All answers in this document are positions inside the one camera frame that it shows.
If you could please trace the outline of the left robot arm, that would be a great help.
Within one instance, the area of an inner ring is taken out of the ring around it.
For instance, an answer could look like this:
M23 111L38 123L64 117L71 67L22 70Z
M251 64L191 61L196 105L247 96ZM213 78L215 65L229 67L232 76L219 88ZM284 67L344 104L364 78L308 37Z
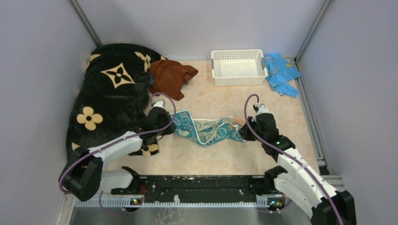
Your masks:
M59 188L78 200L90 200L98 192L124 189L129 194L140 190L141 182L134 177L130 168L106 170L120 158L133 152L150 154L150 145L159 135L174 132L175 115L170 115L161 106L154 106L145 120L140 133L127 131L125 134L100 146L77 147L69 157L58 180Z

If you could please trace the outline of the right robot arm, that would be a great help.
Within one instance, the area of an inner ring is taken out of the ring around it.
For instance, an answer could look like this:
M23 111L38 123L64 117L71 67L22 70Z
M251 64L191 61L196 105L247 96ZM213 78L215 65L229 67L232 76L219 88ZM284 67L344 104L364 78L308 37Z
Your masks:
M354 197L329 184L304 160L295 144L279 133L273 114L245 117L239 134L245 141L259 141L277 163L262 179L254 180L251 189L255 194L285 194L313 225L357 224Z

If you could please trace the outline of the teal rabbit pattern towel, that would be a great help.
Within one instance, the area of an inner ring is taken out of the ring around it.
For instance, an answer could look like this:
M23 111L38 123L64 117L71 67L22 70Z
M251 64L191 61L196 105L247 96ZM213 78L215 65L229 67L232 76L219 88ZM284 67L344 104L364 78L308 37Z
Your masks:
M208 147L223 140L232 140L243 143L242 136L238 133L244 120L231 116L216 120L194 119L190 112L182 110L171 114L176 126L175 133L185 137L201 147Z

